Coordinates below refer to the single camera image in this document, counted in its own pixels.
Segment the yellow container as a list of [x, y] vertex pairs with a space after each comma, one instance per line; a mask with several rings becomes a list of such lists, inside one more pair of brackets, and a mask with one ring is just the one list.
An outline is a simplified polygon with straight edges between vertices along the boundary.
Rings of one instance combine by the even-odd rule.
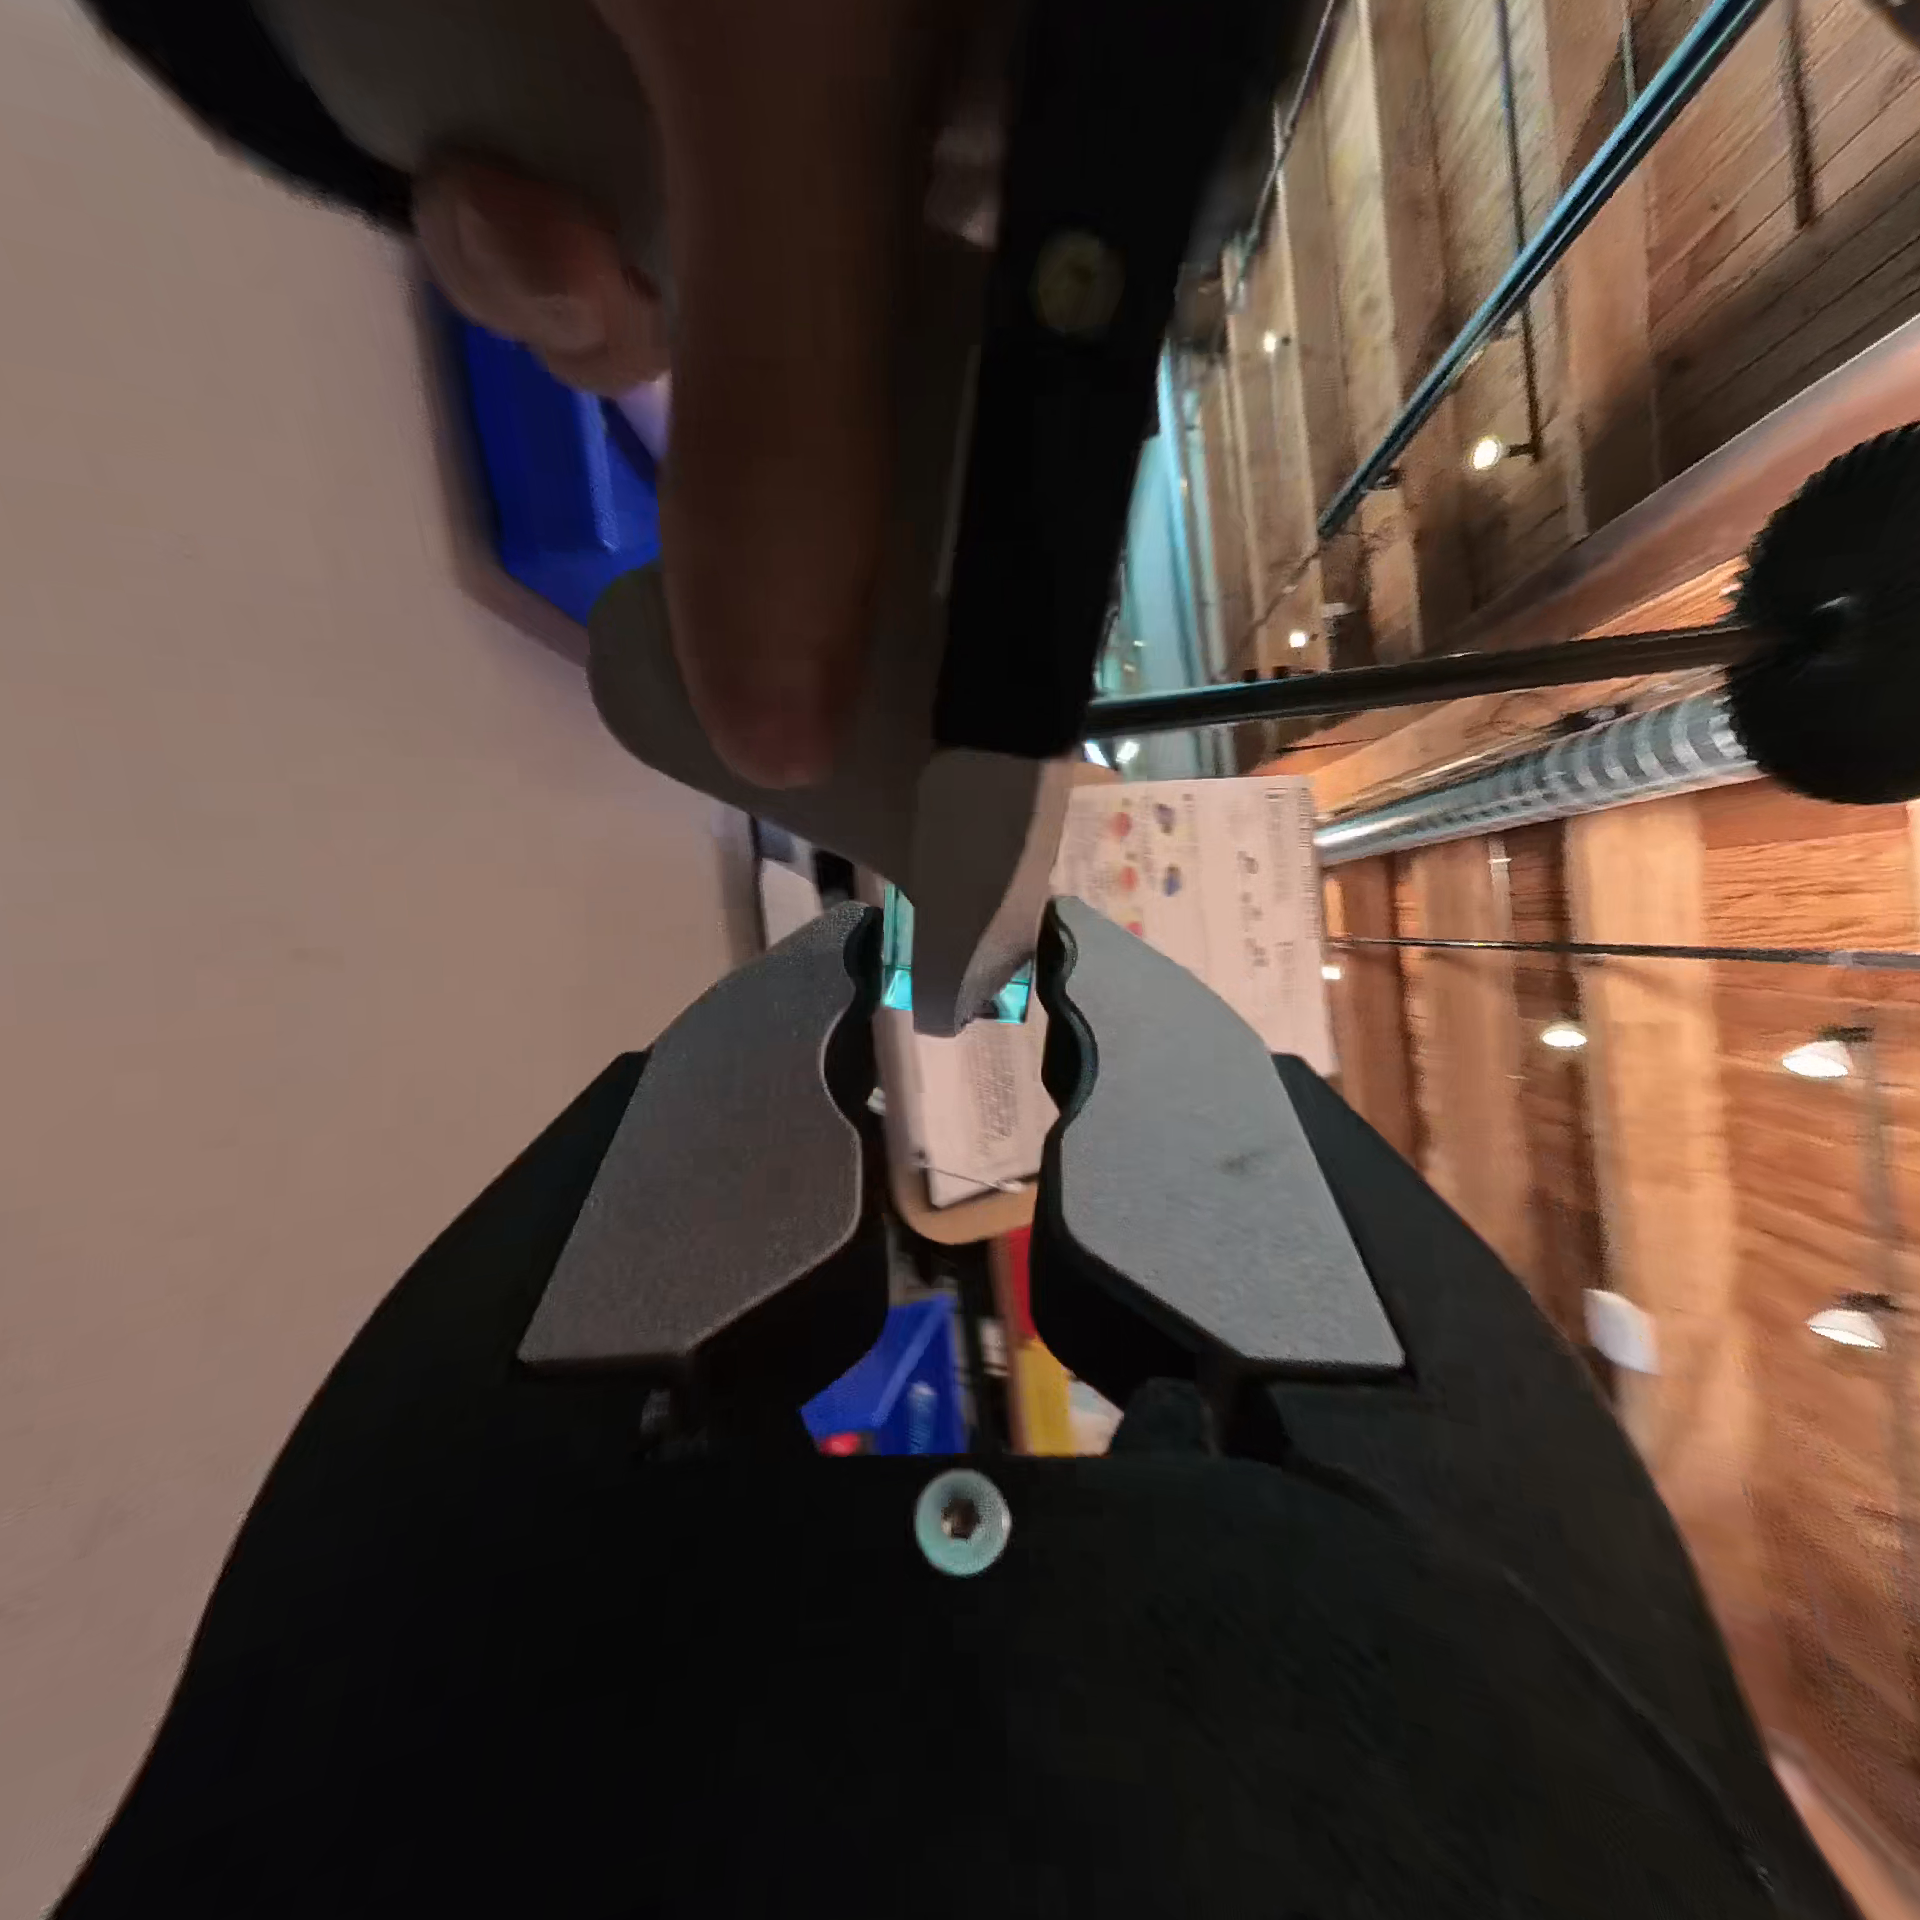
[[1072, 1377], [1024, 1317], [1011, 1324], [1016, 1447], [1027, 1457], [1076, 1457]]

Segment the blue storage bin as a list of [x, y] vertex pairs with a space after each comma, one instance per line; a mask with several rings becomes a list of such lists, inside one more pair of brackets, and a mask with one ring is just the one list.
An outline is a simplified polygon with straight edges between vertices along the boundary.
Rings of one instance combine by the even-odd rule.
[[584, 629], [607, 589], [660, 557], [656, 454], [614, 399], [423, 291], [452, 490], [482, 577], [538, 626]]
[[953, 1295], [895, 1305], [880, 1338], [802, 1407], [823, 1457], [963, 1457], [969, 1415]]

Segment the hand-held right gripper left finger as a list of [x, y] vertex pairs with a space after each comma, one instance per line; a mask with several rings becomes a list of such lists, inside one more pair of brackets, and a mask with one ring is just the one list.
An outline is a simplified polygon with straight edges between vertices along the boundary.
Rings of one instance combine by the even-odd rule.
[[696, 998], [630, 1107], [520, 1338], [540, 1377], [817, 1396], [876, 1343], [880, 915], [841, 903]]

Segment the clear teal glass cube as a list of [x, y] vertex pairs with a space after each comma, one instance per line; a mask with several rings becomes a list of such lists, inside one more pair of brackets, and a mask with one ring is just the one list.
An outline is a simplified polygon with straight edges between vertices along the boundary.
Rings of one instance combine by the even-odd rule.
[[[1036, 964], [1027, 961], [976, 1011], [976, 1019], [998, 1023], [1024, 1023], [1034, 1007]], [[880, 1007], [889, 1012], [915, 1012], [915, 908], [889, 883], [880, 885]]]

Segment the black round knob on rod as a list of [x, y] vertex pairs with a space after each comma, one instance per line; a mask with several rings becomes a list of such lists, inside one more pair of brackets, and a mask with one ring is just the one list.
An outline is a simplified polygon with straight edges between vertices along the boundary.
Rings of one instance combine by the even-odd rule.
[[1766, 778], [1833, 805], [1915, 799], [1918, 422], [1846, 451], [1768, 518], [1718, 626], [1097, 700], [1074, 737], [1354, 717], [1704, 668], [1720, 670], [1735, 739]]

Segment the silver ventilation duct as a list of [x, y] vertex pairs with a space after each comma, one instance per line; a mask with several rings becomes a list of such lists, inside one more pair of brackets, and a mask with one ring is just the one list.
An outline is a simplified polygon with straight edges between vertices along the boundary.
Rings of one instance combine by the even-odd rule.
[[1759, 778], [1762, 767], [1742, 743], [1729, 700], [1700, 693], [1323, 823], [1313, 847], [1330, 870]]

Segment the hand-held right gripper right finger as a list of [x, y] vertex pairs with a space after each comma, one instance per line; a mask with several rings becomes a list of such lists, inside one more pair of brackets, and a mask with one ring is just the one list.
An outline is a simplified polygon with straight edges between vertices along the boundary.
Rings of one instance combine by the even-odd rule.
[[1036, 986], [1058, 1117], [1032, 1317], [1058, 1362], [1097, 1394], [1402, 1377], [1402, 1338], [1257, 1030], [1074, 895], [1047, 906]]

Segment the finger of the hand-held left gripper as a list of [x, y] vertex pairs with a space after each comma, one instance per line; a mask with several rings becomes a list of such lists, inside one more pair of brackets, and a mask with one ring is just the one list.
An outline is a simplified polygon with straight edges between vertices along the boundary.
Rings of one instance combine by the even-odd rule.
[[915, 915], [915, 1026], [953, 1039], [1036, 954], [1076, 774], [1072, 759], [940, 747], [932, 698], [943, 649], [945, 599], [927, 581], [888, 582], [832, 774], [761, 788], [720, 761], [692, 711], [659, 564], [618, 579], [588, 619], [592, 705], [618, 746], [650, 771], [891, 883]]

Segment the printed instruction sheet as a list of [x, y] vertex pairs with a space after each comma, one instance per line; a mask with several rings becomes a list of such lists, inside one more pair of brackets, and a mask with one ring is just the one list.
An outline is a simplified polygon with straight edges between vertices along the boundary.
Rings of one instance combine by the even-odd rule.
[[[1337, 1073], [1323, 883], [1299, 778], [1092, 782], [1074, 796], [1051, 890], [1076, 895], [1198, 975], [1270, 1051]], [[897, 1179], [946, 1210], [1034, 1183], [1054, 1105], [1047, 1018], [924, 1037], [880, 1007], [880, 1105]]]

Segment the person's left hand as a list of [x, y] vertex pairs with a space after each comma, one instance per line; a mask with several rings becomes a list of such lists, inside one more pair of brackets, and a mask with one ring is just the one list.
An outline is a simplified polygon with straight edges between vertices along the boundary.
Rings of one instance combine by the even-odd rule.
[[663, 574], [722, 763], [817, 783], [880, 574], [902, 300], [928, 203], [1002, 158], [1023, 5], [598, 5], [659, 126], [670, 295], [586, 198], [448, 153], [417, 180], [443, 297], [561, 382], [670, 379]]

